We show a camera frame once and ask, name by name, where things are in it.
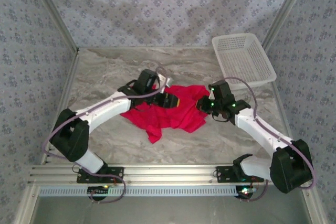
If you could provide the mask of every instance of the gray marble floor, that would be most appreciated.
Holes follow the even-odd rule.
[[[69,107],[77,110],[92,105],[137,78],[141,70],[154,70],[158,64],[178,85],[207,86],[223,77],[210,48],[80,49]],[[258,114],[283,131],[271,85],[254,88],[254,92]],[[234,94],[236,99],[245,99],[254,106],[247,89],[234,91]],[[162,138],[155,144],[148,141],[144,130],[116,116],[92,132],[89,146],[107,163],[231,163],[246,153],[267,155],[243,130],[230,123],[215,122],[210,116],[203,127],[191,134],[179,129],[163,129]]]

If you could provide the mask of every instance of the white plastic basket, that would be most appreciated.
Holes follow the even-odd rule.
[[[257,36],[232,34],[212,39],[224,77],[239,77],[251,87],[275,81],[277,75]],[[238,80],[227,80],[231,90],[246,86]]]

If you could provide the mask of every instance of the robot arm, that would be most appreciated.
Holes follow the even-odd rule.
[[[270,156],[270,158],[259,158],[246,154],[236,159],[234,171],[238,179],[244,181],[246,176],[256,176],[272,180],[281,192],[288,193],[312,178],[311,171],[304,160],[283,141],[295,146],[311,163],[308,146],[303,140],[293,141],[275,130],[258,115],[254,115],[254,110],[248,103],[235,100],[226,81],[211,84],[209,89],[210,96],[201,98],[197,108],[212,116],[221,114],[227,121],[251,135]]]
[[[70,118],[74,116],[78,118],[58,131],[50,139],[50,143],[67,160],[79,164],[91,173],[105,174],[107,164],[88,147],[89,134],[100,124],[143,102],[163,108],[178,106],[179,99],[172,94],[164,93],[165,87],[160,87],[160,92],[153,94],[155,93],[153,89],[155,81],[158,81],[160,86],[169,86],[171,79],[145,69],[137,80],[132,80],[120,87],[117,92],[108,98],[76,112],[70,109],[63,110],[58,117],[54,130]]]

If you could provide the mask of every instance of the blue floral wallpaper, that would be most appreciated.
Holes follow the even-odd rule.
[[[284,0],[53,0],[78,47],[211,44],[251,32],[262,41]]]
[[[297,0],[268,52],[295,138],[309,143],[318,188],[336,223],[336,1]]]
[[[0,223],[13,221],[41,159],[72,53],[41,0],[0,0]]]

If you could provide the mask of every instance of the wall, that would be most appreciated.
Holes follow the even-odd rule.
[[[336,223],[335,0],[297,0],[268,56],[295,138],[308,142],[330,223]]]
[[[53,0],[79,47],[210,45],[251,32],[262,41],[284,0]]]
[[[41,159],[72,61],[40,0],[0,0],[0,223]]]

